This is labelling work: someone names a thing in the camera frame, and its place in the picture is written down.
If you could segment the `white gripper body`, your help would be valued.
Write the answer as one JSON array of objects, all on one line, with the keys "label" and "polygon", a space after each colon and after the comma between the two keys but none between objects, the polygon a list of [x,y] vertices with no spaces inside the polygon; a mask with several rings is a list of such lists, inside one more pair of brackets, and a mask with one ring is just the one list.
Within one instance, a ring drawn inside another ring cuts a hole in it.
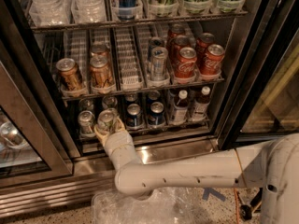
[{"label": "white gripper body", "polygon": [[116,171],[128,163],[142,164],[142,160],[136,154],[133,138],[126,130],[110,135],[104,150]]}]

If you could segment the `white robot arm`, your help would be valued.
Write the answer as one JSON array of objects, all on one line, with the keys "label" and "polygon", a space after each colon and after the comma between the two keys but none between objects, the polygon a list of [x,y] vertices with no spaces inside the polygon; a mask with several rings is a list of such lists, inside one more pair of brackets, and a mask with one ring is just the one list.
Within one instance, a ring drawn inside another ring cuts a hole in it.
[{"label": "white robot arm", "polygon": [[115,186],[128,196],[161,187],[261,188],[261,224],[299,222],[299,134],[180,161],[145,164],[120,119],[95,134],[116,170]]}]

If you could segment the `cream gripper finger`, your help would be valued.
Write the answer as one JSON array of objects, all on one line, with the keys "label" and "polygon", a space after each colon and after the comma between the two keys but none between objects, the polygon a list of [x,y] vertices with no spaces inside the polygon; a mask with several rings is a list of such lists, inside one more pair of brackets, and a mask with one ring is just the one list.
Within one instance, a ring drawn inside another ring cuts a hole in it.
[{"label": "cream gripper finger", "polygon": [[124,131],[125,130],[125,126],[121,120],[120,117],[116,118],[116,124],[115,124],[115,131],[116,132],[120,132],[120,131]]},{"label": "cream gripper finger", "polygon": [[102,131],[98,128],[98,126],[95,126],[94,132],[101,145],[104,146],[107,141],[107,131]]}]

